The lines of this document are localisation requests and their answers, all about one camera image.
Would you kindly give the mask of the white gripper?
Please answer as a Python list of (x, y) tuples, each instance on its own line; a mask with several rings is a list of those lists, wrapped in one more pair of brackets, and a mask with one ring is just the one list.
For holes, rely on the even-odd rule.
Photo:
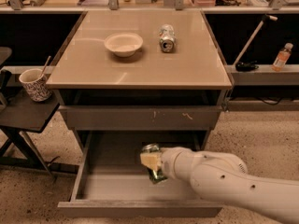
[(184, 147), (163, 148), (161, 152), (141, 153), (141, 163), (152, 171), (162, 167), (163, 174), (168, 178), (189, 182), (193, 166), (199, 157), (194, 152)]

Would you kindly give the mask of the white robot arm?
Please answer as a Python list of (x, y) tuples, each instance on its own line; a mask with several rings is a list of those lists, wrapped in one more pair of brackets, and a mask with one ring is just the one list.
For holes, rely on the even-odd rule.
[(299, 224), (299, 182), (250, 175), (234, 154), (147, 145), (140, 159), (157, 180), (185, 181), (205, 201), (245, 208), (282, 224)]

